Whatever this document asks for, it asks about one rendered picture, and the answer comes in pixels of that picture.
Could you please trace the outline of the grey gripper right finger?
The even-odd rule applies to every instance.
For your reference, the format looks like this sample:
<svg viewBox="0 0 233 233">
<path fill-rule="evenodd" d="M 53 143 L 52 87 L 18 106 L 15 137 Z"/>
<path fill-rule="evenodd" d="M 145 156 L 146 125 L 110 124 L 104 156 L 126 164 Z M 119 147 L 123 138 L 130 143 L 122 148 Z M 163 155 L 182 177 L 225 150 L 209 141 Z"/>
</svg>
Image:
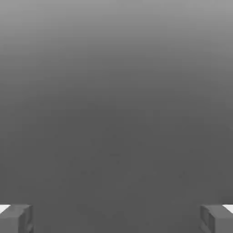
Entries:
<svg viewBox="0 0 233 233">
<path fill-rule="evenodd" d="M 202 233 L 233 233 L 233 204 L 200 206 Z"/>
</svg>

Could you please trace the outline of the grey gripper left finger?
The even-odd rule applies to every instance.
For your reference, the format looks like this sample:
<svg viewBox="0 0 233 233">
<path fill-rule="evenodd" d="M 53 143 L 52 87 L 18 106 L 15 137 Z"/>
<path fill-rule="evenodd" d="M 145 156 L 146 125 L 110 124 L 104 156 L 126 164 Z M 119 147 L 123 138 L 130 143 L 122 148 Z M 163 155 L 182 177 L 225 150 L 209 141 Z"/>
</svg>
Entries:
<svg viewBox="0 0 233 233">
<path fill-rule="evenodd" d="M 33 205 L 0 204 L 0 233 L 34 233 Z"/>
</svg>

